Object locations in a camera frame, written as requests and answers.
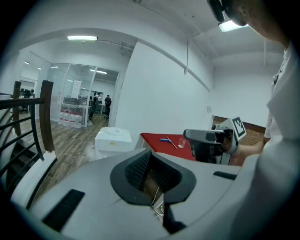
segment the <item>black headset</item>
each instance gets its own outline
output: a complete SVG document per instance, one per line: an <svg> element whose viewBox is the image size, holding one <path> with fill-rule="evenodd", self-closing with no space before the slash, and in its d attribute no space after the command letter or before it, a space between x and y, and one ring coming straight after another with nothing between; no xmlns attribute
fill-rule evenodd
<svg viewBox="0 0 300 240"><path fill-rule="evenodd" d="M207 3L211 8L214 17L220 23L223 23L225 21L223 14L223 12L225 12L235 24L239 26L246 25L246 23L240 18L240 16L234 12L233 0L207 0Z"/></svg>

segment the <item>metal railing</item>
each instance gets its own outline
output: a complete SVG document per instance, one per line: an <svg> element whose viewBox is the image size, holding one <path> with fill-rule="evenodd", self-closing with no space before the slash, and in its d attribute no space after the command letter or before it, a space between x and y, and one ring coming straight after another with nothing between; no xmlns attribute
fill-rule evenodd
<svg viewBox="0 0 300 240"><path fill-rule="evenodd" d="M13 97L19 97L21 82L15 82L14 94ZM6 128L9 128L7 135L4 138L3 144L0 146L0 157L3 151L11 146L13 143L19 141L29 134L33 134L34 142L20 151L16 156L8 161L7 164L0 169L0 177L5 173L7 169L27 150L29 150L34 145L37 148L37 154L35 154L29 162L27 162L20 172L11 180L10 184L7 186L7 192L11 192L11 188L14 185L14 182L18 177L22 176L22 173L25 168L28 168L33 161L36 161L37 157L39 157L42 161L44 161L44 156L38 141L38 134L35 122L35 105L39 105L39 118L40 118L40 128L41 128L41 136L43 139L44 147L46 151L52 152L54 150L53 139L51 134L51 123L50 123L50 103L51 103L51 92L53 88L53 83L48 81L43 81L40 98L17 98L17 99L8 99L8 100L0 100L0 110L7 109L4 112L4 115L1 117L0 123L5 119L5 117L12 113L12 115L8 118L8 121L0 126L0 139L4 133ZM30 117L26 117L23 119L19 119L19 107L23 105L30 106ZM30 120L31 121L31 130L26 133L21 133L20 123ZM15 133L17 135L16 138L8 141L11 132L15 128Z"/></svg>

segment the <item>red table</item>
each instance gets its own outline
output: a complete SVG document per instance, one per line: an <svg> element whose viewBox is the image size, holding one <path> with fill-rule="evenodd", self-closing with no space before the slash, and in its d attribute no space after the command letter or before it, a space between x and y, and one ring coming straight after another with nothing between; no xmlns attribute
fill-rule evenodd
<svg viewBox="0 0 300 240"><path fill-rule="evenodd" d="M154 133L141 133L141 137L145 142L152 148L154 152L162 152L175 157L184 158L186 160L195 161L192 157L191 148L189 141L186 139L184 148L178 147L178 142L180 138L184 138L182 134L154 134ZM161 142L161 138L169 138L174 145L170 142Z"/></svg>

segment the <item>glass cup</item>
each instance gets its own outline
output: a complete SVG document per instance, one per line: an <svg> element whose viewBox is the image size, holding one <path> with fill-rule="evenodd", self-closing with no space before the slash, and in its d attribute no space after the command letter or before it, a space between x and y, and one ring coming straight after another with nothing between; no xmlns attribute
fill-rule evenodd
<svg viewBox="0 0 300 240"><path fill-rule="evenodd" d="M186 143L186 140L183 138L179 139L178 147L184 148L184 144Z"/></svg>

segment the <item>floor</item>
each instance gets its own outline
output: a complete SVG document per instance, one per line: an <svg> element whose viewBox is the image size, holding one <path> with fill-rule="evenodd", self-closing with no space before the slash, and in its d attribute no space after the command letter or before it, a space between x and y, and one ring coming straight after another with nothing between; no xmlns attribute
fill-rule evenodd
<svg viewBox="0 0 300 240"><path fill-rule="evenodd" d="M29 114L20 114L20 118L28 116ZM94 139L102 127L107 127L108 121L104 119L103 115L95 114L92 122L92 126L82 128L66 127L59 125L57 122L51 122L52 138L57 161L43 181L35 200L76 169L89 161L95 160ZM29 120L22 122L20 125L22 133L31 130ZM45 149L41 137L39 121L36 122L36 126L40 146L44 152ZM32 134L29 134L23 138L23 140L32 143Z"/></svg>

